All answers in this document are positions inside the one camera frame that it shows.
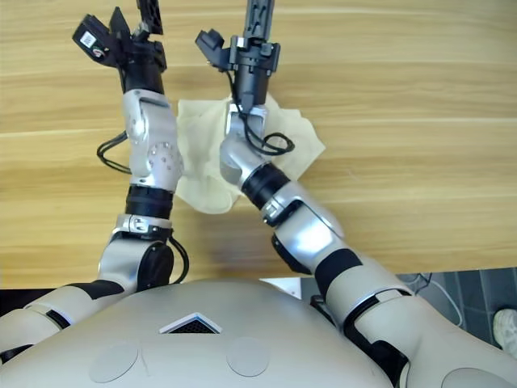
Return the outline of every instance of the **floor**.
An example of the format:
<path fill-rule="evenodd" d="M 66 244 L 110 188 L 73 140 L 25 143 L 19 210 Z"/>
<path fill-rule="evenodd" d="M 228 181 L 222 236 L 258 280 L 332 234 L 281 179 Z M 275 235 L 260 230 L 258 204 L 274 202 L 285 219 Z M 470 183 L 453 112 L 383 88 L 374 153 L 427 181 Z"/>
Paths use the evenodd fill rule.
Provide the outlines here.
<path fill-rule="evenodd" d="M 400 275 L 413 291 L 426 284 L 418 274 Z M 498 346 L 492 336 L 492 320 L 502 308 L 517 309 L 517 268 L 487 269 L 481 271 L 437 272 L 432 280 L 441 285 L 456 303 L 464 330 L 480 340 Z M 313 279 L 302 279 L 302 297 L 309 299 L 317 293 Z M 419 294 L 430 302 L 445 318 L 457 324 L 458 313 L 443 292 L 434 283 L 423 288 Z"/>

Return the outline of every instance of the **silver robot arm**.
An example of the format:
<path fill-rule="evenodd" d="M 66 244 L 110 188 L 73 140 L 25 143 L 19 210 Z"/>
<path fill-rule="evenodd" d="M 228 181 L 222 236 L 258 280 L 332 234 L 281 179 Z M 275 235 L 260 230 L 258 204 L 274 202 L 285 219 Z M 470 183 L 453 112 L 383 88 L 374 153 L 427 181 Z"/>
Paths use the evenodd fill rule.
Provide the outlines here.
<path fill-rule="evenodd" d="M 74 35 L 93 59 L 97 58 L 95 52 L 87 50 L 94 47 L 92 40 L 99 45 L 109 41 L 96 23 L 100 22 L 88 15 Z M 174 256 L 166 243 L 172 235 L 170 211 L 183 173 L 183 160 L 174 114 L 163 94 L 161 72 L 165 58 L 163 52 L 158 53 L 162 61 L 156 58 L 160 46 L 147 41 L 149 25 L 142 23 L 144 26 L 125 41 L 127 47 L 119 47 L 117 54 L 118 61 L 122 54 L 127 56 L 125 65 L 117 67 L 124 91 L 132 175 L 126 209 L 118 216 L 104 249 L 97 280 L 60 287 L 0 318 L 0 364 L 129 294 L 169 283 Z M 128 33 L 124 25 L 124 17 L 116 8 L 110 22 L 111 33 L 115 35 L 120 29 L 122 36 Z M 105 57 L 102 58 L 108 62 L 104 65 L 109 65 L 109 54 Z"/>
<path fill-rule="evenodd" d="M 229 120 L 239 120 L 231 116 Z M 510 387 L 517 361 L 452 325 L 375 260 L 350 248 L 338 221 L 297 182 L 250 149 L 221 144 L 221 170 L 275 229 L 272 243 L 295 272 L 314 275 L 336 328 L 408 387 Z"/>
<path fill-rule="evenodd" d="M 232 37 L 229 48 L 213 30 L 196 39 L 213 66 L 235 73 L 221 174 L 275 229 L 273 247 L 289 267 L 314 275 L 336 328 L 394 386 L 517 384 L 515 360 L 452 325 L 375 260 L 350 248 L 334 216 L 264 157 L 274 153 L 256 140 L 264 137 L 267 84 L 280 53 L 278 44 L 267 43 L 272 8 L 272 0 L 249 0 L 243 37 Z"/>

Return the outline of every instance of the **white shoe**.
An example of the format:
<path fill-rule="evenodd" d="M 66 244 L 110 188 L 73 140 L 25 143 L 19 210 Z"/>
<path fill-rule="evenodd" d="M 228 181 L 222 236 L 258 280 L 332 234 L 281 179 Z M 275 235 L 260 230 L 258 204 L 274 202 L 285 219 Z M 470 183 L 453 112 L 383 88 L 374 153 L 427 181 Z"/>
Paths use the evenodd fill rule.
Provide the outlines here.
<path fill-rule="evenodd" d="M 495 313 L 494 338 L 505 353 L 517 358 L 517 310 L 504 309 Z"/>

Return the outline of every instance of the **wooden table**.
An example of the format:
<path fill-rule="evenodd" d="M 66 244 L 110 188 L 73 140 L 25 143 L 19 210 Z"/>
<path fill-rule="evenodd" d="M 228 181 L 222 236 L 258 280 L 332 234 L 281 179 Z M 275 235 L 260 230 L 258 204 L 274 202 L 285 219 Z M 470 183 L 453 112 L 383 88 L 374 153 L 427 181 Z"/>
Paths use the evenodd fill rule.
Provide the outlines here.
<path fill-rule="evenodd" d="M 115 5 L 135 26 L 134 3 L 0 0 L 3 288 L 95 278 L 128 187 L 95 157 L 123 128 L 121 93 L 117 73 L 70 37 L 85 13 L 107 23 Z M 241 33 L 246 3 L 161 8 L 168 97 L 226 96 L 194 39 Z M 301 182 L 353 247 L 395 272 L 517 265 L 516 20 L 512 0 L 276 2 L 270 92 L 327 146 Z M 290 274 L 246 200 L 221 216 L 176 200 L 173 220 L 189 279 Z"/>

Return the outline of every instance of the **white cloth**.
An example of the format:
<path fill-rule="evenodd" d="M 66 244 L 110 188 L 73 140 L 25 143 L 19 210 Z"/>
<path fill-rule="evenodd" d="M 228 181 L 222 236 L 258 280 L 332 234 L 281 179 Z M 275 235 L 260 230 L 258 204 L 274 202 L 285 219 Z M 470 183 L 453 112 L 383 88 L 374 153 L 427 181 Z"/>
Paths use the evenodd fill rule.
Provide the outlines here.
<path fill-rule="evenodd" d="M 178 102 L 178 145 L 185 172 L 179 180 L 176 195 L 203 213 L 226 213 L 242 195 L 219 172 L 219 146 L 225 135 L 228 101 L 181 99 Z M 294 151 L 274 157 L 273 162 L 289 179 L 298 180 L 325 146 L 300 111 L 280 108 L 270 95 L 266 108 L 266 134 L 281 132 L 295 144 Z"/>

